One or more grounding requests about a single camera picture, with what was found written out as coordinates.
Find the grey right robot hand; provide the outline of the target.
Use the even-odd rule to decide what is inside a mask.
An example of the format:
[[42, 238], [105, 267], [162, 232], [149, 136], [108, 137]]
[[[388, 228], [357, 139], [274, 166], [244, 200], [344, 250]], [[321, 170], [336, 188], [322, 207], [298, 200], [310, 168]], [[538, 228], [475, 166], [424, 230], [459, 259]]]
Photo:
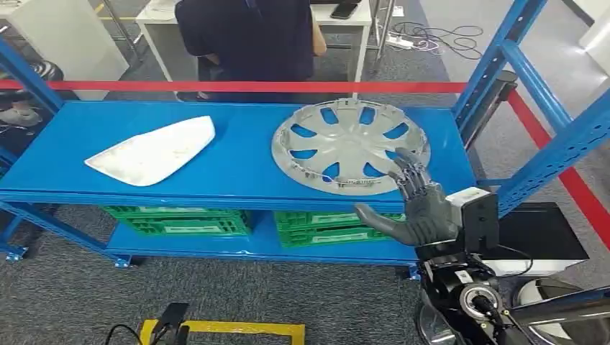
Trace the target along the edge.
[[389, 171], [404, 202], [405, 220], [395, 221], [364, 203], [355, 204], [355, 213], [367, 226], [396, 241], [413, 247], [454, 240], [458, 226], [450, 220], [450, 205], [441, 185], [431, 180], [424, 164], [411, 151], [398, 147]]

